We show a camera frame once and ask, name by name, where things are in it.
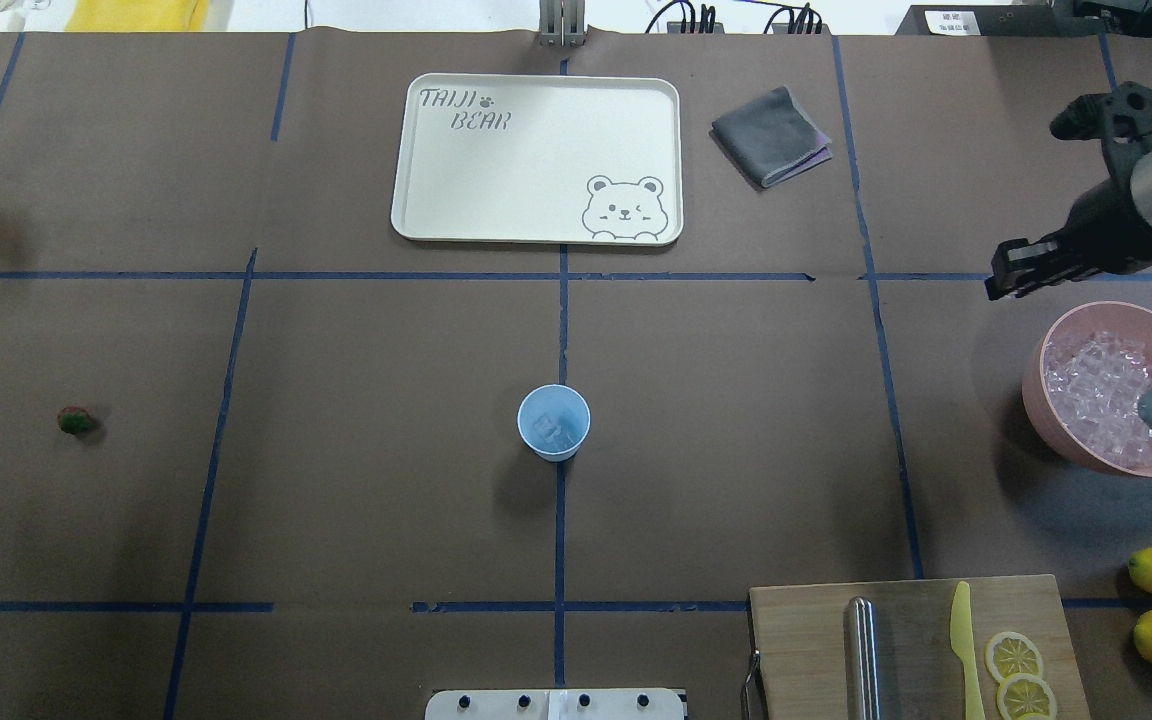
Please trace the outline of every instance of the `gray cloth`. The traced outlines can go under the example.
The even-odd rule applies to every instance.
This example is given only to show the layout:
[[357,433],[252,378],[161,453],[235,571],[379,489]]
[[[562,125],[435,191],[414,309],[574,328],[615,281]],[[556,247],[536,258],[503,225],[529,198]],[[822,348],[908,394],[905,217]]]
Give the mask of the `gray cloth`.
[[776,88],[714,120],[714,136],[751,181],[773,187],[833,158],[828,136]]

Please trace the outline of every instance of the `knife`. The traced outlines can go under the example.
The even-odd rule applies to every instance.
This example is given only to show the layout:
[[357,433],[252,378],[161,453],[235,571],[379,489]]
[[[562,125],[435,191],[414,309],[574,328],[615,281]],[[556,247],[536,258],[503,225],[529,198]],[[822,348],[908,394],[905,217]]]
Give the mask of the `knife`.
[[963,695],[965,696],[965,720],[984,720],[984,702],[980,700],[980,679],[975,667],[975,637],[972,636],[972,585],[964,582],[954,589],[954,605],[950,606],[950,647],[963,662]]

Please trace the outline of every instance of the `cutting board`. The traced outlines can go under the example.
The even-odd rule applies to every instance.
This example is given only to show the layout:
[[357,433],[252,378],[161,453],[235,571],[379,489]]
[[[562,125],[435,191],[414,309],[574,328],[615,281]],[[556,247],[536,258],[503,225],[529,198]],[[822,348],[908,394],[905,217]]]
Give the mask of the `cutting board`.
[[[986,718],[1002,720],[993,700],[998,683],[982,653],[993,635],[1014,630],[1028,635],[1043,653],[1043,679],[1056,696],[1059,719],[1091,720],[1056,578],[962,579],[972,585],[972,628]],[[884,719],[963,717],[963,665],[950,650],[950,605],[957,583],[897,579],[750,589],[770,719],[846,720],[842,628],[847,601],[856,596],[874,604]]]

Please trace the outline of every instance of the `blue cup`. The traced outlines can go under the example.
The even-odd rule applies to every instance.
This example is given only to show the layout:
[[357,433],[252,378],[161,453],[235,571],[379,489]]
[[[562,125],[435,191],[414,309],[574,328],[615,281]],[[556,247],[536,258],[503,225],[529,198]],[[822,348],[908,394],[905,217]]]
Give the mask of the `blue cup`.
[[562,462],[589,434],[589,404],[567,386],[540,386],[518,406],[518,434],[536,455]]

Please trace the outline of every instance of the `table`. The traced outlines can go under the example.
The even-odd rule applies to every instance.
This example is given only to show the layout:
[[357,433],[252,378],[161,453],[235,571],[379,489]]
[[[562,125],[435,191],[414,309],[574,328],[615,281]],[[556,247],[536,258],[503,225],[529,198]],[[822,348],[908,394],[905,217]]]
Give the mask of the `table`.
[[[400,237],[435,70],[675,83],[682,237]],[[1066,464],[1020,404],[1048,324],[1152,306],[1152,270],[980,286],[1102,176],[1046,126],[1112,78],[1151,85],[1152,41],[0,36],[0,717],[567,684],[726,719],[753,585],[1022,573],[1059,579],[1093,717],[1152,717],[1152,480]],[[758,192],[708,122],[776,85],[836,158]],[[594,416],[558,468],[513,427],[545,382]],[[69,404],[103,432],[58,433]]]

